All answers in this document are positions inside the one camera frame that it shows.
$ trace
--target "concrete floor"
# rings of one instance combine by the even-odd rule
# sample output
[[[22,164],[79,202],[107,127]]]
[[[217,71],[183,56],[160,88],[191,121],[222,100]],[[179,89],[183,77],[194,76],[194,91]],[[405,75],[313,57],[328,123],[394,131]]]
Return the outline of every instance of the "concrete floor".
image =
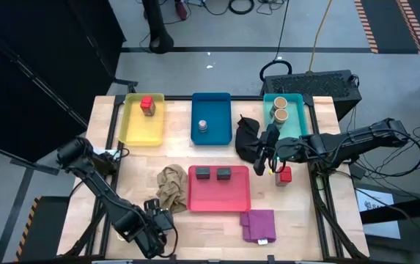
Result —
[[[138,47],[139,41],[148,33],[143,19],[143,9],[135,1],[110,0],[128,39],[124,47]],[[174,21],[177,16],[172,1],[162,7],[165,21]],[[226,0],[207,1],[213,12],[225,8]],[[245,3],[238,2],[243,9]],[[291,0],[288,9],[282,46],[312,47],[327,0]],[[167,26],[175,46],[212,47],[245,46],[276,47],[281,29],[283,10],[272,16],[251,12],[234,15],[228,12],[215,17],[202,7],[192,6],[191,17],[182,23]],[[320,35],[319,47],[367,48],[368,44],[355,11],[353,0],[334,1]],[[170,53],[164,55],[146,53],[123,53],[117,68],[117,78],[139,82],[138,92],[162,92],[165,95],[191,95],[193,92],[230,92],[233,95],[258,95],[262,82],[258,78],[260,68],[271,61],[274,53],[201,52]],[[293,66],[294,73],[308,70],[310,54],[282,53]],[[357,127],[368,125],[386,117],[401,120],[411,130],[420,126],[420,55],[378,54],[316,54],[313,71],[351,70],[361,81],[363,100],[358,104]],[[273,67],[266,74],[284,74],[283,67]],[[109,94],[126,93],[126,88],[112,84]],[[349,116],[340,126],[346,130]],[[378,166],[390,150],[374,150],[366,155],[373,166]],[[385,172],[398,172],[416,162],[414,150],[403,153],[385,168]],[[0,237],[13,200],[23,177],[24,168],[9,164],[9,158],[0,155]],[[49,155],[41,164],[54,165],[54,156]],[[405,177],[390,179],[399,187],[420,193],[420,171]],[[35,172],[21,208],[4,261],[15,256],[23,226],[29,214],[32,200],[39,195],[66,196],[73,184],[73,176],[60,173],[58,176]],[[382,249],[371,248],[373,254],[383,259],[417,263],[420,257],[392,254]]]

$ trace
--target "red block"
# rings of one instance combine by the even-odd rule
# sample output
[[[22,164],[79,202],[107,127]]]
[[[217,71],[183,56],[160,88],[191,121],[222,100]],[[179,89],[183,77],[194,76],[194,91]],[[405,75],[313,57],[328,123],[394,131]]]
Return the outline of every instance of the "red block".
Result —
[[[286,186],[288,183],[291,183],[291,167],[290,166],[286,166],[283,169],[283,172],[276,173],[277,186]]]
[[[143,110],[143,114],[149,117],[153,116],[154,111],[156,110],[156,105],[152,101],[151,96],[144,96],[143,99],[141,99],[140,107],[141,110]]]

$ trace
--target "black box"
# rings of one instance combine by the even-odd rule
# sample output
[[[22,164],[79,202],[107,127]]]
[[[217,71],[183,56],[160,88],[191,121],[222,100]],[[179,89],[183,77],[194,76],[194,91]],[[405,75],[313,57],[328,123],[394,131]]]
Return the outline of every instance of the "black box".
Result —
[[[310,96],[331,96],[334,99],[336,118],[340,121],[361,100],[355,82],[349,70],[266,76],[260,95],[298,93]]]
[[[230,180],[231,168],[219,168],[217,175],[218,175],[218,180]]]
[[[198,180],[210,179],[210,167],[197,167],[195,175]]]

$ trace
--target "crumpled cloth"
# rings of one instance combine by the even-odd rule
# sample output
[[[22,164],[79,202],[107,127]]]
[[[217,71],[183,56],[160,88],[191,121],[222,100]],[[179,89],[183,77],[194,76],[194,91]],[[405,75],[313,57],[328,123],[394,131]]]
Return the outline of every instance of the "crumpled cloth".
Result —
[[[188,176],[185,170],[176,164],[168,165],[158,174],[159,197],[161,208],[171,213],[187,210]]]
[[[260,124],[256,120],[243,117],[242,115],[240,115],[240,120],[237,124],[239,128],[236,130],[236,152],[244,161],[254,163],[259,157],[257,155],[259,146],[257,134]]]

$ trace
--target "yellow tray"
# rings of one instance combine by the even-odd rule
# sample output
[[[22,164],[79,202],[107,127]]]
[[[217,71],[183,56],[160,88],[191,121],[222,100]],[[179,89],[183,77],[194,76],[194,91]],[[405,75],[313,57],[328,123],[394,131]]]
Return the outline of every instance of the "yellow tray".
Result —
[[[140,107],[141,99],[146,95],[152,96],[156,105],[152,117],[145,116]],[[128,94],[125,98],[119,140],[129,146],[158,146],[162,144],[165,108],[163,94]]]

